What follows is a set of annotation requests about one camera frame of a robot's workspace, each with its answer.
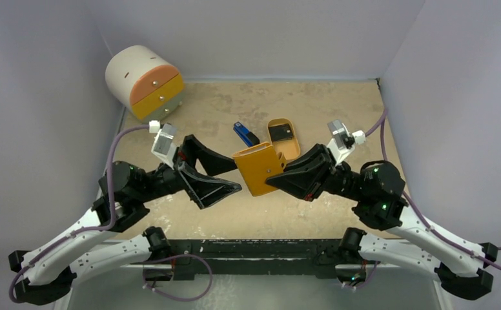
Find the orange leather card holder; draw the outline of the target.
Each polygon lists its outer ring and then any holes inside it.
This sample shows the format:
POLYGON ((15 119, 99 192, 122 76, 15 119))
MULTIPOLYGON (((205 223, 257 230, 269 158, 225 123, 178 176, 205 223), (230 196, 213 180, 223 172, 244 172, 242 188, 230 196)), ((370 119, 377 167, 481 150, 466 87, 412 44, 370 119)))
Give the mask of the orange leather card holder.
POLYGON ((235 152, 232 159, 252 196, 263 196, 278 190, 266 181, 281 174, 287 160, 282 153, 276 152, 271 143, 263 142, 235 152))

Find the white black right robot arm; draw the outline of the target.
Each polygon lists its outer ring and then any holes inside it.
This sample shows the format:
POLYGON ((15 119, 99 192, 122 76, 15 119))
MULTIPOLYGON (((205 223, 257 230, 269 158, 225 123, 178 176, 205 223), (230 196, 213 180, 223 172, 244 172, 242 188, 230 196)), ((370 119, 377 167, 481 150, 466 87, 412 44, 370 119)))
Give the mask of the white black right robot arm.
POLYGON ((325 192, 354 201, 353 213, 365 229, 346 230, 339 246, 346 262, 360 258, 414 270, 465 300, 493 288, 487 266, 496 260, 497 247, 469 242, 419 214, 404 198, 405 181, 389 161, 368 161, 353 171, 317 144, 266 182, 308 202, 325 192))

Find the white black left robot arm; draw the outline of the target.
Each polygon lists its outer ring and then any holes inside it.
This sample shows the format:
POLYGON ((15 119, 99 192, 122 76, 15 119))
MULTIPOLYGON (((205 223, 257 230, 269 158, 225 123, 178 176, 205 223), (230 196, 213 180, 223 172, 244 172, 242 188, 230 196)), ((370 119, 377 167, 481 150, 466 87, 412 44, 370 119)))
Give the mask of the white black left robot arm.
POLYGON ((15 272, 9 288, 11 301, 49 304, 76 285, 126 264, 190 262, 195 255, 175 250, 159 227, 149 227, 104 249, 97 245, 145 217, 147 202, 183 191, 205 209, 240 191, 238 183, 221 178, 235 169, 233 159, 208 149, 192 135, 179 147, 171 146, 154 170, 145 171, 125 161, 112 163, 99 182, 102 196, 76 223, 33 251, 16 250, 9 255, 15 272))

